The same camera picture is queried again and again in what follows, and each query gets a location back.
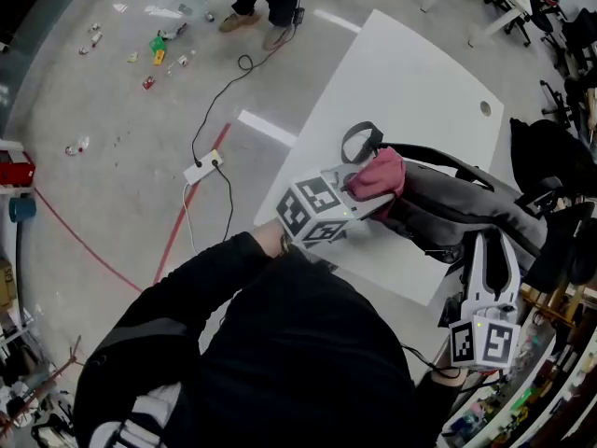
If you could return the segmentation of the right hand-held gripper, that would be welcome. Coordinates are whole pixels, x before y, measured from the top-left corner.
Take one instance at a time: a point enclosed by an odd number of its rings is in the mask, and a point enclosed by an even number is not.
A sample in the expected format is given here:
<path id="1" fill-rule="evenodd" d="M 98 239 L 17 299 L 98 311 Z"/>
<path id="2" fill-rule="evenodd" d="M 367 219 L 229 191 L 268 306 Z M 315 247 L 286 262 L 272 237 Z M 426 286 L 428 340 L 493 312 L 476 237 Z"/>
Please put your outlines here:
<path id="1" fill-rule="evenodd" d="M 500 232 L 495 243 L 495 301 L 487 272 L 488 245 L 492 236 L 491 231 L 480 231 L 472 245 L 467 265 L 467 298 L 461 305 L 461 318 L 449 325 L 449 348 L 454 367 L 474 371 L 502 370 L 511 365 L 514 357 L 521 331 L 514 302 L 520 286 L 520 270 L 514 248 Z"/>

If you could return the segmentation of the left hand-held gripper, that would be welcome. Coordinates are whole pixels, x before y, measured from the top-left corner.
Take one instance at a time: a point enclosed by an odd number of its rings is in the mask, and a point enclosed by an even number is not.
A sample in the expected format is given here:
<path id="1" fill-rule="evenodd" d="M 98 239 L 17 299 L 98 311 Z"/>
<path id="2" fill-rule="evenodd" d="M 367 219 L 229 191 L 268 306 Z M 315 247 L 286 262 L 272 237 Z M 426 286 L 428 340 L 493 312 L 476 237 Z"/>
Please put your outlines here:
<path id="1" fill-rule="evenodd" d="M 391 203 L 394 193 L 357 200 L 349 182 L 363 169 L 343 163 L 328 170 L 310 171 L 293 179 L 275 208 L 292 243 L 309 247 L 333 242 L 340 234 Z"/>

